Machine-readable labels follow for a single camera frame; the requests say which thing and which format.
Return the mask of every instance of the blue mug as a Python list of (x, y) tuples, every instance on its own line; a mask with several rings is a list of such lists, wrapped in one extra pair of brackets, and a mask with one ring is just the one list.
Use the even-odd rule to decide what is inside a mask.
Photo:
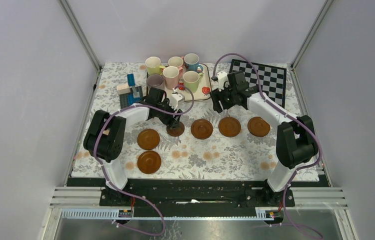
[(204, 67), (200, 64), (200, 57), (195, 53), (186, 54), (183, 60), (186, 71), (195, 71), (197, 73), (204, 71)]

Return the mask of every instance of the chessboard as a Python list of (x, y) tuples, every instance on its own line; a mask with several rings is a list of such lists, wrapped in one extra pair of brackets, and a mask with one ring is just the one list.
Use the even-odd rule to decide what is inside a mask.
[(252, 64), (258, 71), (258, 77), (249, 63), (237, 59), (232, 59), (230, 73), (236, 71), (244, 72), (245, 79), (249, 82), (250, 87), (257, 85), (257, 79), (259, 79), (262, 91), (267, 94), (271, 100), (284, 108), (286, 94), (286, 68), (254, 62)]

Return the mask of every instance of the tray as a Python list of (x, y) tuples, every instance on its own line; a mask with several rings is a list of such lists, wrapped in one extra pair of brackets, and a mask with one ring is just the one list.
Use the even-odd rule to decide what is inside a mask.
[[(210, 72), (208, 70), (208, 66), (201, 63), (203, 67), (203, 77), (201, 82), (199, 83), (198, 90), (193, 94), (193, 97), (195, 98), (195, 101), (199, 100), (207, 100), (211, 98), (211, 78), (210, 78)], [(167, 92), (167, 95), (172, 94), (173, 90), (164, 87), (165, 92)], [(180, 91), (181, 94), (184, 95), (184, 101), (190, 102), (192, 101), (192, 96), (187, 90)]]

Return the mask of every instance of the pink mug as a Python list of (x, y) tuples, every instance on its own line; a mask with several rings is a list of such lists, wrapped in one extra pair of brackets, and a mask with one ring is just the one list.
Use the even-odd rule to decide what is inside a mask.
[(185, 61), (183, 58), (179, 56), (173, 56), (168, 60), (168, 65), (172, 67), (176, 67), (179, 71), (180, 78), (183, 75), (183, 65), (185, 65)]
[(177, 85), (179, 85), (180, 81), (180, 71), (175, 66), (168, 66), (162, 71), (162, 75), (164, 76), (165, 86), (168, 89), (173, 89)]

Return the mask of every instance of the brown coaster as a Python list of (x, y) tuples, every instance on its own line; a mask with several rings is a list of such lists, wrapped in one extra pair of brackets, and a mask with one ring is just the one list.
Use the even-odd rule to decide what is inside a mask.
[(137, 144), (140, 148), (151, 150), (160, 143), (160, 135), (154, 129), (145, 129), (137, 136)]
[(249, 132), (256, 137), (264, 137), (270, 132), (270, 125), (259, 116), (253, 117), (248, 122)]
[(161, 157), (156, 151), (146, 151), (137, 159), (137, 167), (144, 174), (153, 174), (161, 167)]
[(236, 118), (227, 116), (218, 123), (218, 130), (224, 136), (232, 138), (241, 132), (241, 123)]
[(190, 132), (197, 139), (207, 139), (213, 133), (213, 125), (206, 119), (198, 119), (190, 126)]
[(174, 128), (174, 129), (170, 129), (170, 127), (167, 126), (167, 133), (168, 135), (172, 137), (178, 137), (182, 135), (184, 132), (185, 132), (185, 125), (183, 124), (183, 122), (179, 122), (179, 127)]

